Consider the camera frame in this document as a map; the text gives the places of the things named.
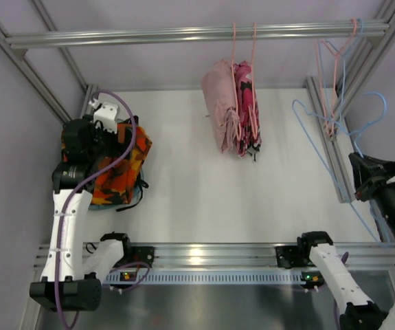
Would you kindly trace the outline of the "light pink trousers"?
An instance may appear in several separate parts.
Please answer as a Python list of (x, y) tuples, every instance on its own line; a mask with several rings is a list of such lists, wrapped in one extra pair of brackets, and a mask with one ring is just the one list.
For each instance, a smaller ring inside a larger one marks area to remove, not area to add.
[(202, 77), (201, 89), (217, 149), (221, 153), (233, 150), (238, 137), (239, 115), (232, 66), (225, 59), (216, 62)]

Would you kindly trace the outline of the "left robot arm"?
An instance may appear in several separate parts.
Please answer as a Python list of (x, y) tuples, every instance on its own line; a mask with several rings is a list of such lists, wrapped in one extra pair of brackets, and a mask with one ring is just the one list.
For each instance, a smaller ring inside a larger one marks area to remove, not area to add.
[(131, 241), (115, 232), (104, 234), (84, 259), (83, 232), (95, 179), (128, 158), (138, 124), (136, 116), (107, 122), (84, 115), (63, 126), (61, 161), (52, 173), (51, 243), (40, 279), (30, 284), (30, 297), (48, 311), (95, 311), (104, 280), (128, 260)]

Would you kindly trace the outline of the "orange camouflage trousers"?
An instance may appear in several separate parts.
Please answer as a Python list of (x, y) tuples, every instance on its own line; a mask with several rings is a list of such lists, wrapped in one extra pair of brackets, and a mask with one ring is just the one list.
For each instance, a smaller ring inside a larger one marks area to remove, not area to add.
[(62, 206), (69, 193), (88, 192), (92, 208), (132, 208), (135, 194), (143, 197), (148, 187), (142, 166), (152, 141), (139, 125), (130, 120), (117, 123), (116, 132), (108, 132), (99, 120), (86, 118), (63, 125), (61, 161), (52, 173), (53, 195)]

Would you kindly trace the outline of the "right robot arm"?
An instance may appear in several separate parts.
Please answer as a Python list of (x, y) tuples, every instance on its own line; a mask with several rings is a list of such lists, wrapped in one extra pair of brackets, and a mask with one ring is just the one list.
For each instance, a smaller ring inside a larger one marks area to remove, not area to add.
[[(355, 199), (376, 204), (395, 240), (395, 161), (357, 152), (348, 157)], [(359, 287), (326, 232), (305, 232), (298, 237), (297, 246), (319, 270), (333, 295), (340, 329), (395, 329), (395, 300), (389, 311), (383, 311)]]

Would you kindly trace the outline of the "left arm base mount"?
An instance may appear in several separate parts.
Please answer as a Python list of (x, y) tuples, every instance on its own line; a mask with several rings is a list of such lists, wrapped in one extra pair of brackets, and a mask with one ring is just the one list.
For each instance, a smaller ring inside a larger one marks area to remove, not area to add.
[(132, 245), (124, 256), (126, 263), (144, 262), (150, 267), (155, 260), (155, 247), (150, 245)]

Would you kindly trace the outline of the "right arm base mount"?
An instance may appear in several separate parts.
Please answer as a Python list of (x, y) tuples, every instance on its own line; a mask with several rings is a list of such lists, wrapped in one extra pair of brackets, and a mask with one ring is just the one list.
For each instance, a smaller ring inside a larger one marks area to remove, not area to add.
[(312, 267), (313, 264), (297, 245), (280, 245), (275, 247), (275, 256), (278, 267), (293, 269)]

